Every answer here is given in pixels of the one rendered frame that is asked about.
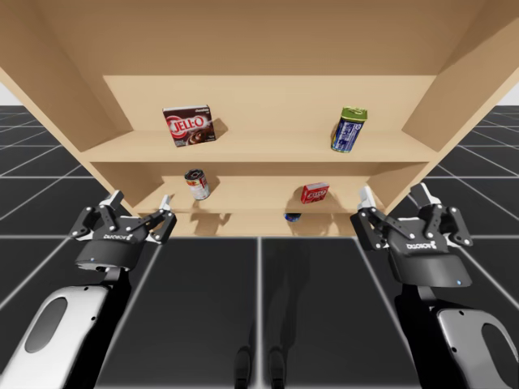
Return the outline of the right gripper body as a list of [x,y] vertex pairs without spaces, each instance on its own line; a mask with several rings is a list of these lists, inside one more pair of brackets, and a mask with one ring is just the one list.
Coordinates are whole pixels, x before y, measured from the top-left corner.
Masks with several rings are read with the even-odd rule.
[[427,233],[426,221],[418,217],[398,220],[414,235],[408,239],[395,230],[387,236],[388,259],[394,277],[402,284],[464,288],[472,285],[461,258],[451,253],[440,232]]

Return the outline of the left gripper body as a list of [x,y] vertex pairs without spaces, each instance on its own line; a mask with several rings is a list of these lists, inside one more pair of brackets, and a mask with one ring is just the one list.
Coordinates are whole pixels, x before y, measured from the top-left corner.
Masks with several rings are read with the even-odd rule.
[[79,253],[75,265],[83,270],[101,272],[116,267],[133,270],[149,234],[145,224],[138,226],[141,221],[136,216],[121,216],[116,219],[119,229],[109,231],[108,227],[99,227]]

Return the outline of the red and white can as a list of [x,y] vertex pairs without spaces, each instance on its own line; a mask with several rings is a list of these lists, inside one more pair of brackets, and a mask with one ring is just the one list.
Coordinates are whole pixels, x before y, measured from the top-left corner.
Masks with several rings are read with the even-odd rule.
[[185,173],[184,177],[195,200],[204,200],[209,197],[210,188],[202,169],[191,169]]

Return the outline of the green and blue rectangular can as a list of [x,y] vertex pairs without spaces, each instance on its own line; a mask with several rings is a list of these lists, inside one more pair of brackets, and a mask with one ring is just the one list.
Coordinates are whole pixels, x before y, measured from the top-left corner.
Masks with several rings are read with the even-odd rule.
[[346,106],[341,111],[331,142],[331,149],[336,152],[349,153],[367,120],[367,110]]

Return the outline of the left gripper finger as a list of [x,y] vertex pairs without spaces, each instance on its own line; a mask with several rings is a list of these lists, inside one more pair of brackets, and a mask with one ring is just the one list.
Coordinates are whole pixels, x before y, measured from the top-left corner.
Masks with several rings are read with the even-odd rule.
[[91,240],[96,227],[104,224],[114,230],[116,228],[114,212],[123,198],[123,192],[116,190],[97,205],[85,207],[73,224],[69,237],[77,241]]
[[139,242],[152,242],[164,245],[177,224],[177,218],[171,209],[170,196],[164,195],[157,211],[141,217],[138,230],[143,231],[143,236],[138,238]]

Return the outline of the brown and white carton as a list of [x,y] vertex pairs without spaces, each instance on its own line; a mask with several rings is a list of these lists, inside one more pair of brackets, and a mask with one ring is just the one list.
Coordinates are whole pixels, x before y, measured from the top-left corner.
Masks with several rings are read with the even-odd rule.
[[163,108],[162,113],[176,147],[212,142],[217,138],[208,105]]

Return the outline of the pale wooden shelf unit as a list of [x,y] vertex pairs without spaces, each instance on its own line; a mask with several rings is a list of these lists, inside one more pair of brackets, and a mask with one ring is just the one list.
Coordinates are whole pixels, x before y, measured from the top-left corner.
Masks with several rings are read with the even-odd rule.
[[[131,214],[169,195],[181,236],[352,235],[361,188],[391,211],[518,82],[519,0],[0,0],[0,83]],[[162,110],[192,105],[217,138],[176,147]]]

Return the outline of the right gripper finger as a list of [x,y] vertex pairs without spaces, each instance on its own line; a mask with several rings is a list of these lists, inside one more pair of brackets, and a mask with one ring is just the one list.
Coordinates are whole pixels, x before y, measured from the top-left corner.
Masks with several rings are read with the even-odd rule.
[[406,227],[376,207],[372,190],[364,186],[359,191],[360,204],[350,217],[361,247],[367,251],[382,250],[387,245],[390,232],[406,237]]
[[418,207],[418,218],[425,222],[423,235],[440,235],[448,246],[472,246],[473,239],[458,207],[448,207],[431,194],[423,182],[410,188],[410,197]]

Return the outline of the red carton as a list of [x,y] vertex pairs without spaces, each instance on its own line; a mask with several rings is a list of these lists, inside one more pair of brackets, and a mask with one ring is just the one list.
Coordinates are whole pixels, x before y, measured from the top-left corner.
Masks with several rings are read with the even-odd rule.
[[329,184],[326,182],[318,182],[305,185],[302,188],[301,203],[308,204],[322,201],[328,193]]

